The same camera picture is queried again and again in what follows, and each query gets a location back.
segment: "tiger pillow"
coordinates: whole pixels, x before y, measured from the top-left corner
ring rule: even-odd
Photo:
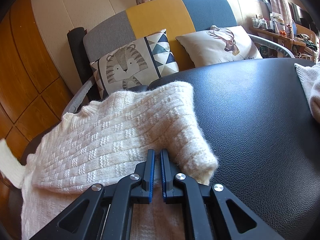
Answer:
[[[166,30],[135,40],[91,63],[101,99],[179,71]]]

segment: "sofa backrest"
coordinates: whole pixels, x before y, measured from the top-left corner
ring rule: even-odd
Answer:
[[[194,64],[175,37],[211,25],[237,25],[227,0],[153,0],[106,19],[87,33],[83,43],[89,61],[94,62],[129,42],[167,29],[170,49],[182,71]]]

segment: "gray armrest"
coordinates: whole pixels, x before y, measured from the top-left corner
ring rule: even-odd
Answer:
[[[69,104],[63,110],[62,116],[65,113],[75,113],[79,105],[82,103],[85,95],[95,83],[96,80],[94,79],[94,76],[91,76],[91,78],[87,80],[87,82],[80,88],[80,90],[74,95]]]
[[[251,40],[255,43],[258,43],[263,46],[267,46],[268,48],[271,48],[271,49],[275,49],[276,51],[281,52],[284,55],[284,57],[295,58],[292,52],[287,48],[285,48],[284,46],[281,46],[273,41],[269,41],[267,39],[264,39],[256,35],[252,35],[252,34],[248,34],[248,35],[250,36]]]

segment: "white pillow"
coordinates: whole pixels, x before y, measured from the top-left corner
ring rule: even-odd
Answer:
[[[177,36],[195,67],[243,59],[262,58],[242,26],[218,28]]]

